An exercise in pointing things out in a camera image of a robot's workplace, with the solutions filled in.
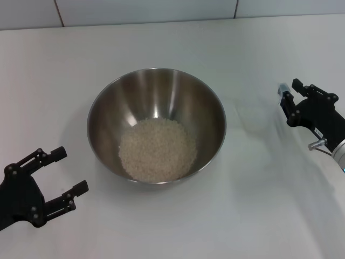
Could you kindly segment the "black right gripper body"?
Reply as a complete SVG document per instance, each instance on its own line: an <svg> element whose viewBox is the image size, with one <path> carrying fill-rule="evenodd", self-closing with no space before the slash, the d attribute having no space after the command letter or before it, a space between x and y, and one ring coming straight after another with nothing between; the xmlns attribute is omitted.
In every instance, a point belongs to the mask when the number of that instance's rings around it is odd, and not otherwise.
<svg viewBox="0 0 345 259"><path fill-rule="evenodd" d="M307 98L296 105L297 119L287 119L290 127L305 127L318 139L326 139L326 148L334 151L344 140L344 118L334 103L325 99Z"/></svg>

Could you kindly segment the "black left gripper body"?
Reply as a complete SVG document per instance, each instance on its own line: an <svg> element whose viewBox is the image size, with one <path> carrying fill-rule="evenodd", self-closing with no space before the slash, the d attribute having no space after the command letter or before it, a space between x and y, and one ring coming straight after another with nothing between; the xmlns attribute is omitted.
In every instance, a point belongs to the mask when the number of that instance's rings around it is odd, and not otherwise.
<svg viewBox="0 0 345 259"><path fill-rule="evenodd" d="M44 226L44 197L34 178L12 163L5 167L1 183L1 230L19 221Z"/></svg>

